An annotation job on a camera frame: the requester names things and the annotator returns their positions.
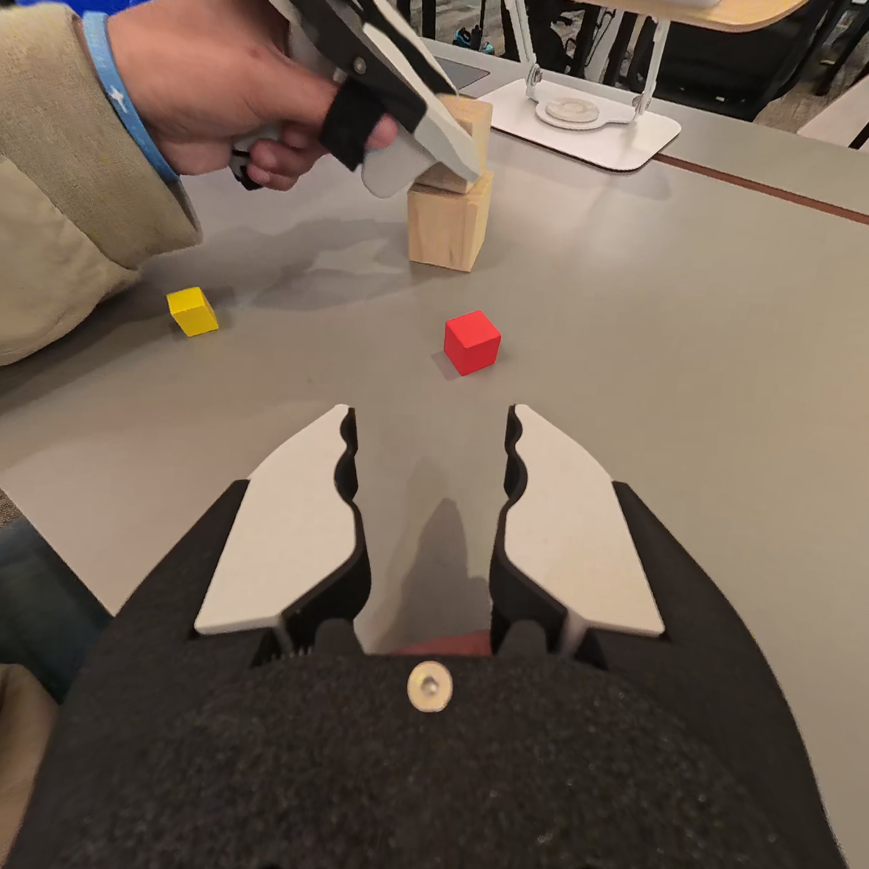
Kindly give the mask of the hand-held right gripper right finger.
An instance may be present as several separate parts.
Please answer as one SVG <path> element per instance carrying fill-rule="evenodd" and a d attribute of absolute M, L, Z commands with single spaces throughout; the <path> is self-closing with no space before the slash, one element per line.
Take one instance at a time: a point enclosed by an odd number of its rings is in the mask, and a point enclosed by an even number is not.
<path fill-rule="evenodd" d="M 659 608 L 617 497 L 592 454 L 526 404 L 509 407 L 504 504 L 489 571 L 492 645 L 535 622 L 547 647 L 592 629 L 658 638 Z"/>

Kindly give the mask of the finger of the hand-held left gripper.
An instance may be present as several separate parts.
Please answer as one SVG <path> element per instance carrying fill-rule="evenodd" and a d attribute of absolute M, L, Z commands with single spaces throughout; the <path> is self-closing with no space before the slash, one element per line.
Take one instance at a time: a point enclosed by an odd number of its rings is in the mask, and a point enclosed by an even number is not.
<path fill-rule="evenodd" d="M 439 96 L 429 102 L 413 132 L 399 128 L 397 179 L 400 186 L 415 181 L 437 163 L 468 181 L 477 181 L 482 174 L 472 138 L 452 118 Z"/>
<path fill-rule="evenodd" d="M 452 82 L 404 16 L 388 1 L 361 1 L 366 24 L 378 29 L 397 48 L 426 87 L 436 95 L 452 93 Z"/>

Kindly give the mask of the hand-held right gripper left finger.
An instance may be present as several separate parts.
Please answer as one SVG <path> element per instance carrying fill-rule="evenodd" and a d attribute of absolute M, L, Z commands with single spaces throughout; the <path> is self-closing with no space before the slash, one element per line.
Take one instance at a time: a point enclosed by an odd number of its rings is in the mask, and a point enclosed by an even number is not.
<path fill-rule="evenodd" d="M 335 405 L 247 478 L 194 629 L 223 635 L 283 626 L 313 646 L 325 621 L 353 622 L 372 588 L 358 490 L 353 407 Z"/>

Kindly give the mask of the medium wooden cube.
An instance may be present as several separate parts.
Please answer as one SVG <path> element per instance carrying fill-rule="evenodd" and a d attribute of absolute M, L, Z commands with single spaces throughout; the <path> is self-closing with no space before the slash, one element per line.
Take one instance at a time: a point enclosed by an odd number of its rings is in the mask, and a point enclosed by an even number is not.
<path fill-rule="evenodd" d="M 492 105 L 464 95 L 444 94 L 440 95 L 439 98 L 456 123 L 472 138 L 480 169 L 484 172 L 487 169 L 487 152 L 493 114 Z M 476 182 L 465 180 L 444 164 L 437 163 L 421 173 L 415 180 L 415 184 L 465 195 L 472 190 Z"/>

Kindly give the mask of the large wooden cube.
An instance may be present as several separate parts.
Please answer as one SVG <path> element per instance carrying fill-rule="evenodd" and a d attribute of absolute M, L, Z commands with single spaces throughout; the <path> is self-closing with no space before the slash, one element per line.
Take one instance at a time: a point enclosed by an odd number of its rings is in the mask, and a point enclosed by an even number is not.
<path fill-rule="evenodd" d="M 407 248 L 411 263 L 469 273 L 485 240 L 494 173 L 486 171 L 464 194 L 414 184 L 407 191 Z"/>

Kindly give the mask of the red wooden cube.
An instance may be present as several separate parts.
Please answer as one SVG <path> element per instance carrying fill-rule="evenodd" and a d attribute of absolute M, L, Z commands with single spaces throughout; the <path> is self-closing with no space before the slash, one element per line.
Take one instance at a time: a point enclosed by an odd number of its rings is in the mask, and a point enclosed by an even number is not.
<path fill-rule="evenodd" d="M 475 310 L 446 321 L 443 352 L 457 373 L 467 376 L 496 363 L 501 339 L 494 323 Z"/>

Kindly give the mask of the yellow wooden cube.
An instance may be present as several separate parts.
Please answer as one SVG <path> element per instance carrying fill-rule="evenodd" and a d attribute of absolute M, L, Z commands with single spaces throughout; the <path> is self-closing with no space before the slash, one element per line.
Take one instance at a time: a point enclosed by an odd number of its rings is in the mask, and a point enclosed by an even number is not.
<path fill-rule="evenodd" d="M 171 292 L 166 300 L 170 315 L 187 337 L 198 337 L 219 330 L 215 311 L 200 287 Z"/>

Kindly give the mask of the person's left hand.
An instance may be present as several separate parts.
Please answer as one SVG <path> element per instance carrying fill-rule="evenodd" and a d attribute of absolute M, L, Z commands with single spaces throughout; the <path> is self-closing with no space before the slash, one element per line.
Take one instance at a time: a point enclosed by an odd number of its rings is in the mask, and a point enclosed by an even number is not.
<path fill-rule="evenodd" d="M 107 36 L 148 134 L 178 176 L 230 163 L 234 144 L 266 126 L 248 176 L 288 191 L 326 154 L 321 127 L 339 85 L 290 58 L 288 22 L 269 2 L 157 1 L 111 16 Z"/>

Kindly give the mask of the white folding stand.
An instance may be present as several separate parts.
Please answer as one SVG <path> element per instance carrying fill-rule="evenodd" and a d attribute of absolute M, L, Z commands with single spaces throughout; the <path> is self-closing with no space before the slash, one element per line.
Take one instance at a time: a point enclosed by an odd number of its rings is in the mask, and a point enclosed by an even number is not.
<path fill-rule="evenodd" d="M 536 58 L 525 3 L 506 2 L 506 8 L 527 74 L 487 95 L 494 129 L 613 172 L 643 167 L 679 136 L 677 121 L 649 111 L 670 21 L 657 22 L 646 83 L 625 104 L 547 81 Z"/>

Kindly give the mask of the blue wristband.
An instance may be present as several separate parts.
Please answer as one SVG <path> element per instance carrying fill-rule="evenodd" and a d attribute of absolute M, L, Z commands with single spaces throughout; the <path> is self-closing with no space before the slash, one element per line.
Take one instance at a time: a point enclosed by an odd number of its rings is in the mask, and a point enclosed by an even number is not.
<path fill-rule="evenodd" d="M 179 183 L 179 175 L 151 138 L 118 70 L 108 34 L 107 13 L 87 10 L 81 17 L 81 30 L 97 80 L 121 125 L 158 177 L 167 184 Z"/>

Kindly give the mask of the black office chair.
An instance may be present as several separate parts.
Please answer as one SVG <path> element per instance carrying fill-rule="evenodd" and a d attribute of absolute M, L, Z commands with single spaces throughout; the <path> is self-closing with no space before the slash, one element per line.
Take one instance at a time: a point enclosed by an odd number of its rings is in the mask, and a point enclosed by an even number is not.
<path fill-rule="evenodd" d="M 753 121 L 798 79 L 818 26 L 809 8 L 746 32 L 671 24 L 654 97 Z"/>

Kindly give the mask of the wooden display board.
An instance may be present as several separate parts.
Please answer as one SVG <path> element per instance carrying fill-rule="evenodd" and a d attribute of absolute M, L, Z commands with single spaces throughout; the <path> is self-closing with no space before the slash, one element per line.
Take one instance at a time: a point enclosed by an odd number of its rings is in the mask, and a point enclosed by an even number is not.
<path fill-rule="evenodd" d="M 657 21 L 669 21 L 727 33 L 745 33 L 765 28 L 802 8 L 806 1 L 591 1 Z"/>

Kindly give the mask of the white slanted panel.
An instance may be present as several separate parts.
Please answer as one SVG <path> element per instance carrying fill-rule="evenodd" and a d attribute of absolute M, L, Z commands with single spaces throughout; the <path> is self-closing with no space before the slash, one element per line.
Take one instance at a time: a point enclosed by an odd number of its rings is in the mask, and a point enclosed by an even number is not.
<path fill-rule="evenodd" d="M 868 77 L 808 121 L 799 136 L 863 152 L 868 151 Z"/>

